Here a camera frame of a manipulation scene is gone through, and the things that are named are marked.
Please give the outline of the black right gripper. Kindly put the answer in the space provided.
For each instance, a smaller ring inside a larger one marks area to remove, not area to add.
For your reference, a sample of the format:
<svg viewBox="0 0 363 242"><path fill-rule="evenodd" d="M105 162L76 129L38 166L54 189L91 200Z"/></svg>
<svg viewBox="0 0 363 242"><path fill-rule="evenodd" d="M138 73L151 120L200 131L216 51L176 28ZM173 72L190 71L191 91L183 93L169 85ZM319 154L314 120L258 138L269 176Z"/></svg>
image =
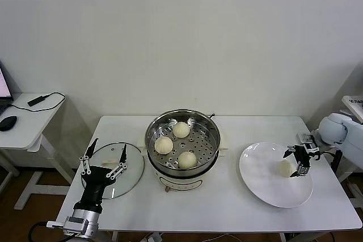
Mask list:
<svg viewBox="0 0 363 242"><path fill-rule="evenodd" d="M308 174L310 169L310 155L308 154L305 146L295 145L288 146L288 149L284 152L283 158L294 154L297 162L297 169L290 177L304 177Z"/></svg>

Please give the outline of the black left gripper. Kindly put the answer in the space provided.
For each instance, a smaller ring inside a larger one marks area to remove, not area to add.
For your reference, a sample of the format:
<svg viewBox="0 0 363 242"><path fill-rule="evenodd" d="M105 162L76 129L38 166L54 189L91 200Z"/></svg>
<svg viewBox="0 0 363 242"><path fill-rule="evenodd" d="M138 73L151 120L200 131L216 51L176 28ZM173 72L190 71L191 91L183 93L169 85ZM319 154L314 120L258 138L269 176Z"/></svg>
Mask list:
<svg viewBox="0 0 363 242"><path fill-rule="evenodd" d="M73 209L93 211L98 214L102 213L102 199L106 187L113 184L113 180L122 175L127 169L126 165L126 144L124 145L120 160L112 170L100 166L90 166L90 159L92 158L97 141L96 138L93 143L88 146L83 156L79 157L82 171L81 177L85 181L81 199L74 205Z"/></svg>

